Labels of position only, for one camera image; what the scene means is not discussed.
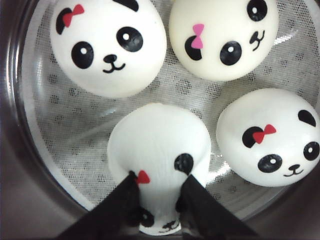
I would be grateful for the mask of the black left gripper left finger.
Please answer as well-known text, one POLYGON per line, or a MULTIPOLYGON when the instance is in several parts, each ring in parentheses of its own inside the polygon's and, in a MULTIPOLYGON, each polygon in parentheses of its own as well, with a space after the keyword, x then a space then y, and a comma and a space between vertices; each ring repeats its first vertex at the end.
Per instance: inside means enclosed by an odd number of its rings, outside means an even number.
POLYGON ((135 240, 141 221, 136 175, 128 176, 93 210, 57 240, 135 240))

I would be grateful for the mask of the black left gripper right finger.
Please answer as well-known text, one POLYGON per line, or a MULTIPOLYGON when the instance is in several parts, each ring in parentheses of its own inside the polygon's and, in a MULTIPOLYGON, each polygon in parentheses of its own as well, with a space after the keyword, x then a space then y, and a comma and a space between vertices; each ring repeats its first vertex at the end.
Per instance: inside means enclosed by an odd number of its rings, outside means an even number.
POLYGON ((176 203, 183 240, 258 240, 260 236, 216 201, 191 174, 176 203))

